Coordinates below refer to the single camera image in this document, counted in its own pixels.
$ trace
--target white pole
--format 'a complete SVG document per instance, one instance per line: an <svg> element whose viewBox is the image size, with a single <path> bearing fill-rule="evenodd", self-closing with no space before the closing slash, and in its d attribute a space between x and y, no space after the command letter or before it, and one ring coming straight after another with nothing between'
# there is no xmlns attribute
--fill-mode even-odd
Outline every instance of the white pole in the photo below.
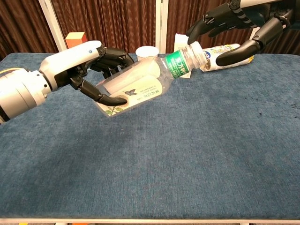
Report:
<svg viewBox="0 0 300 225"><path fill-rule="evenodd" d="M161 0L156 0L155 4L155 47L160 51L160 30L161 30Z"/></svg>
<svg viewBox="0 0 300 225"><path fill-rule="evenodd" d="M47 20L47 23L49 25L50 31L52 33L52 36L54 38L58 50L60 52L66 50L67 45L63 37L63 34L61 32L60 24L58 23L58 20L56 18L56 14L53 5L51 3L51 0L38 0L38 1L39 4L41 5L41 8L43 10L43 13L45 15L45 18Z"/></svg>
<svg viewBox="0 0 300 225"><path fill-rule="evenodd" d="M160 53L165 53L167 42L167 25L168 25L168 8L169 0L162 0L161 10L161 38L160 38Z"/></svg>

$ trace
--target white cup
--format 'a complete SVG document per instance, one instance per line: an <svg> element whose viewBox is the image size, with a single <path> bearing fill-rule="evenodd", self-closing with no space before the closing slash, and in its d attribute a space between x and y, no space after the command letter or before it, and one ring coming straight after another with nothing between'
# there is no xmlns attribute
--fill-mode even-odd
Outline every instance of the white cup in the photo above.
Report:
<svg viewBox="0 0 300 225"><path fill-rule="evenodd" d="M137 60L140 61L149 56L157 56L159 53L159 49L154 46L142 46L142 47L139 47L135 51L135 53L137 55Z"/></svg>

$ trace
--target bottle label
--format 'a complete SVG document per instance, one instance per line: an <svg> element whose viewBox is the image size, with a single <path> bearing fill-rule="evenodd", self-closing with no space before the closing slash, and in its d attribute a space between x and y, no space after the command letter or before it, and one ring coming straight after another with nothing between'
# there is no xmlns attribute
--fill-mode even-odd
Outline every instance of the bottle label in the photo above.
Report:
<svg viewBox="0 0 300 225"><path fill-rule="evenodd" d="M189 72L184 56L180 50L167 55L165 60L168 69L175 79Z"/></svg>
<svg viewBox="0 0 300 225"><path fill-rule="evenodd" d="M139 80L131 83L125 88L113 93L110 97L119 97L127 100L127 103L120 106L106 106L97 103L98 107L107 115L115 116L125 110L129 110L138 104L148 101L154 97L161 95L163 87L160 81L151 76L146 75Z"/></svg>

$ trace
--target clear plastic bottle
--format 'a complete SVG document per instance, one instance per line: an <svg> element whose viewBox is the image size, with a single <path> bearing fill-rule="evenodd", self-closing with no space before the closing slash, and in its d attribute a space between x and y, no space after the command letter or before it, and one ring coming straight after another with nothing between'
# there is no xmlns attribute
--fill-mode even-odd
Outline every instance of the clear plastic bottle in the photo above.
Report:
<svg viewBox="0 0 300 225"><path fill-rule="evenodd" d="M119 115L166 93L174 79L206 63L204 51L198 42L165 58L145 58L96 86L108 96L125 98L126 104L116 107L96 104L108 117Z"/></svg>

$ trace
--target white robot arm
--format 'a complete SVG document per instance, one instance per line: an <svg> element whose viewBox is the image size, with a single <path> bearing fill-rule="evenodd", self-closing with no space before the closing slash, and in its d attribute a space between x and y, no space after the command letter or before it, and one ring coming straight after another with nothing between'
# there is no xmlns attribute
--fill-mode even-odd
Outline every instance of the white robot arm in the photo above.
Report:
<svg viewBox="0 0 300 225"><path fill-rule="evenodd" d="M104 105L123 105L122 98L111 98L84 80L87 69L107 78L134 61L123 50L89 41L45 58L39 70L16 69L0 77L0 124L45 102L47 94L70 84L74 89Z"/></svg>
<svg viewBox="0 0 300 225"><path fill-rule="evenodd" d="M288 29L300 30L300 0L230 0L207 12L188 31L188 44L231 29L261 27L251 40L218 56L219 66L243 61L258 53Z"/></svg>

